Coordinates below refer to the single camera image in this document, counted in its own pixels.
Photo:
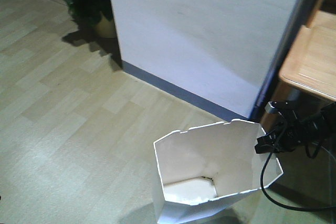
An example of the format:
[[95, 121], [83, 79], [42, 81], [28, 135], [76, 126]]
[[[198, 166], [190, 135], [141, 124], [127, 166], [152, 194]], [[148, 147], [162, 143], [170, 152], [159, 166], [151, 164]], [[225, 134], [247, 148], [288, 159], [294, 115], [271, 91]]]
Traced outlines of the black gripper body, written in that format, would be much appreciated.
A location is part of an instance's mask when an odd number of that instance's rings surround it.
[[276, 124], [272, 130], [274, 139], [273, 152], [292, 152], [298, 146], [308, 145], [315, 141], [315, 128], [312, 121], [295, 121], [285, 127], [284, 122]]

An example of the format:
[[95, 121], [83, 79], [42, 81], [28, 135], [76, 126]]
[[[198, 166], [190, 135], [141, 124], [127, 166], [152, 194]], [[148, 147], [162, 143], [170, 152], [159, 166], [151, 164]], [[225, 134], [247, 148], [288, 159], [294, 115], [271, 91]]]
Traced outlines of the black gripper fingers clamp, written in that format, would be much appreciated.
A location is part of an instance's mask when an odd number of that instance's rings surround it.
[[255, 152], [257, 154], [278, 153], [276, 140], [277, 137], [273, 133], [259, 137], [255, 145]]

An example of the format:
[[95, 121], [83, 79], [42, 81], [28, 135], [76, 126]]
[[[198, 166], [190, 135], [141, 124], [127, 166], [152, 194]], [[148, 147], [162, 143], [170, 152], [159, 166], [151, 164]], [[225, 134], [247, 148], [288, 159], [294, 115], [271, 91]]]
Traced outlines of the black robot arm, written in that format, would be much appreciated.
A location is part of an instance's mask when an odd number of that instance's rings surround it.
[[304, 119], [297, 116], [292, 102], [270, 101], [265, 110], [279, 114], [282, 121], [257, 139], [257, 154], [292, 152], [300, 145], [323, 141], [335, 134], [335, 102]]

